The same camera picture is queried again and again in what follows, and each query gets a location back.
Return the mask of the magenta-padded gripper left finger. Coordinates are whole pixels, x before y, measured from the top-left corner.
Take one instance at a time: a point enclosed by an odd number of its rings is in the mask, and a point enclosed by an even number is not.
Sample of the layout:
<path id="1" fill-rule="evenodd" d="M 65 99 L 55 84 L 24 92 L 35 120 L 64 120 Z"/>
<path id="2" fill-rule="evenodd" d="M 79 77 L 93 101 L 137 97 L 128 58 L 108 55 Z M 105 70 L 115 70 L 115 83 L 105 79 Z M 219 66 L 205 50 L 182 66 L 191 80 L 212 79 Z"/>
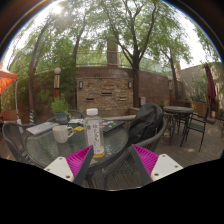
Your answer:
<path id="1" fill-rule="evenodd" d="M 93 147 L 88 146 L 67 158 L 58 157 L 45 168 L 45 171 L 81 186 L 93 155 Z"/>

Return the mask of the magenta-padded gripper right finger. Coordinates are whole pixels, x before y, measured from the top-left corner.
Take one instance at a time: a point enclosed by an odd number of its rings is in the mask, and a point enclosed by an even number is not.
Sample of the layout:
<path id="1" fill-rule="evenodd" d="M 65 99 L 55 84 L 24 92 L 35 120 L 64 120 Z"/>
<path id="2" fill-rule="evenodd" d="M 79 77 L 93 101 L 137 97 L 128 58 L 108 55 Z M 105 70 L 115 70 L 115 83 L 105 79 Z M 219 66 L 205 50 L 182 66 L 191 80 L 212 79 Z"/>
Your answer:
<path id="1" fill-rule="evenodd" d="M 132 145 L 131 155 L 145 186 L 182 169 L 182 166 L 167 154 L 157 155 L 143 147 Z"/>

